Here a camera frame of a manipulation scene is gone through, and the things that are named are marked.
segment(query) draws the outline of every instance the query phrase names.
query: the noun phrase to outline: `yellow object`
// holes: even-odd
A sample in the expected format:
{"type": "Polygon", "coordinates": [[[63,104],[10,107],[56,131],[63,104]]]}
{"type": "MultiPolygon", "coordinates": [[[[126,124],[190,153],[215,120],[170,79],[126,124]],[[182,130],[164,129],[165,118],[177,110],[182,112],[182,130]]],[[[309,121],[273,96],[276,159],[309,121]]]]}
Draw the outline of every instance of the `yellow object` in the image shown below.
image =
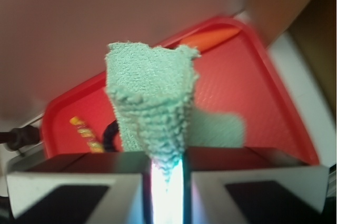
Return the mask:
{"type": "Polygon", "coordinates": [[[95,134],[92,132],[90,128],[88,128],[87,124],[85,121],[79,119],[77,116],[71,118],[69,122],[77,126],[77,132],[83,137],[87,138],[87,145],[90,148],[91,153],[103,153],[104,152],[104,147],[102,144],[96,140],[95,134]]]}

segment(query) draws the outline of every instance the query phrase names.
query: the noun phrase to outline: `red tray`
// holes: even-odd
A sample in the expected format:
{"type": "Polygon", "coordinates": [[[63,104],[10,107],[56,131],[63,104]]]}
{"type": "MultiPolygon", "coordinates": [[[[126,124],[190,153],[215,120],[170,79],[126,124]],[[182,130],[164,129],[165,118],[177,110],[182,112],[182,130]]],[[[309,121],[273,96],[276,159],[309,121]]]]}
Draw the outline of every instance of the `red tray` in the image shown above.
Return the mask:
{"type": "MultiPolygon", "coordinates": [[[[174,48],[183,37],[228,26],[242,31],[194,61],[195,70],[200,74],[196,83],[196,105],[210,112],[241,115],[245,119],[248,147],[274,147],[309,164],[318,164],[301,118],[253,29],[232,18],[216,17],[159,45],[174,48]]],[[[105,72],[48,105],[42,123],[47,157],[90,151],[69,123],[74,116],[85,120],[101,139],[105,127],[115,119],[104,88],[105,72]]],[[[118,148],[122,150],[117,138],[118,148]]]]}

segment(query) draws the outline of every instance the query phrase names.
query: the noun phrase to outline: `black cable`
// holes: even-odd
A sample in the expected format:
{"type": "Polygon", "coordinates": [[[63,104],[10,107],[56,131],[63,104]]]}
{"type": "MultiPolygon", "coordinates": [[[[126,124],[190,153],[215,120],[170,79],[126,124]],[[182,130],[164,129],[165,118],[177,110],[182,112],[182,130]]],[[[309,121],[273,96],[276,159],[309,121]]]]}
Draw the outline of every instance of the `black cable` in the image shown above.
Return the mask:
{"type": "Polygon", "coordinates": [[[104,130],[102,142],[105,152],[118,152],[114,144],[114,138],[118,134],[118,131],[117,120],[114,120],[104,130]]]}

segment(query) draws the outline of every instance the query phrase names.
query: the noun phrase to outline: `white surface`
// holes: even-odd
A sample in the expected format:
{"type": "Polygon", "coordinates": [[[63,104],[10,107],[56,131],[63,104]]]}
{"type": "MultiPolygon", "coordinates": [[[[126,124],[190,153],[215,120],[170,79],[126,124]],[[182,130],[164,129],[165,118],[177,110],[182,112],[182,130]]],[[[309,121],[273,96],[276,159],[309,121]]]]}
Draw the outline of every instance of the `white surface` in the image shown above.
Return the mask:
{"type": "Polygon", "coordinates": [[[0,131],[105,70],[107,44],[154,45],[245,0],[0,0],[0,131]]]}
{"type": "MultiPolygon", "coordinates": [[[[34,127],[40,128],[42,123],[42,115],[39,115],[38,117],[33,118],[27,123],[24,123],[20,125],[19,127],[24,127],[26,125],[32,125],[34,127]]],[[[34,146],[25,146],[21,149],[22,152],[25,152],[34,146]]],[[[7,191],[7,182],[6,182],[6,173],[7,173],[7,163],[9,160],[13,159],[14,157],[17,157],[19,153],[17,151],[9,151],[5,148],[4,144],[0,144],[0,196],[7,197],[8,191],[7,191]]]]}
{"type": "Polygon", "coordinates": [[[329,169],[306,166],[239,171],[192,173],[192,223],[248,223],[224,185],[237,182],[274,180],[321,212],[325,203],[329,169]]]}
{"type": "Polygon", "coordinates": [[[152,163],[151,194],[154,224],[183,223],[184,174],[181,159],[173,168],[168,184],[163,172],[152,163]]]}
{"type": "Polygon", "coordinates": [[[49,192],[61,185],[107,185],[108,192],[97,205],[88,223],[127,223],[127,220],[143,222],[140,213],[131,213],[134,201],[142,206],[142,176],[140,174],[45,174],[13,172],[7,176],[8,192],[13,216],[16,218],[37,203],[49,192]]]}
{"type": "Polygon", "coordinates": [[[269,48],[279,73],[311,137],[322,165],[336,164],[336,126],[326,100],[288,33],[269,48]]]}

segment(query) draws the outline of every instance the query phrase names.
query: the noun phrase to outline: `black wire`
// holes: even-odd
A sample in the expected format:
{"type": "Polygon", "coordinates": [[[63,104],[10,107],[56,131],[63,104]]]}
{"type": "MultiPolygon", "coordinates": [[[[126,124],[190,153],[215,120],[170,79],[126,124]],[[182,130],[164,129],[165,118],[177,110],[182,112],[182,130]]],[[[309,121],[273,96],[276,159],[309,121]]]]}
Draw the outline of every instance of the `black wire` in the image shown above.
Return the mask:
{"type": "Polygon", "coordinates": [[[118,134],[118,123],[114,120],[103,133],[103,147],[105,152],[118,152],[114,144],[114,137],[118,134]]]}

